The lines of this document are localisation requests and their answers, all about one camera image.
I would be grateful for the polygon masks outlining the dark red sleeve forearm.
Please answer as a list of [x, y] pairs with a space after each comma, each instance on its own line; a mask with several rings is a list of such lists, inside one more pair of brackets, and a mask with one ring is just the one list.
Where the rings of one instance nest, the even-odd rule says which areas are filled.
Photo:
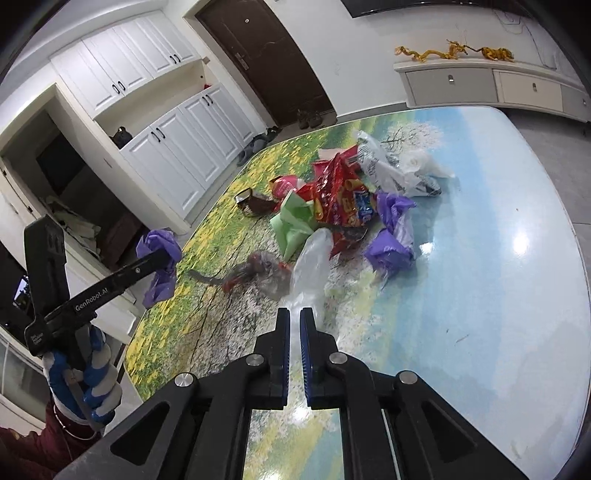
[[53, 479], [96, 444], [102, 435], [64, 416], [50, 400], [40, 433], [1, 428], [2, 479]]

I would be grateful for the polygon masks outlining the blue white gloved left hand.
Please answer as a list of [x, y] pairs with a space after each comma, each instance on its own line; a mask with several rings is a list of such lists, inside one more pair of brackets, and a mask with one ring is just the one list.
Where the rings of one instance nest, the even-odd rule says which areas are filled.
[[50, 352], [42, 357], [43, 371], [56, 410], [64, 418], [77, 425], [89, 425], [65, 379], [64, 374], [71, 372], [77, 385], [83, 383], [80, 390], [92, 421], [105, 427], [114, 418], [122, 389], [117, 381], [117, 370], [111, 363], [111, 350], [104, 333], [93, 325], [89, 327], [89, 346], [91, 355], [84, 370], [71, 367], [62, 353]]

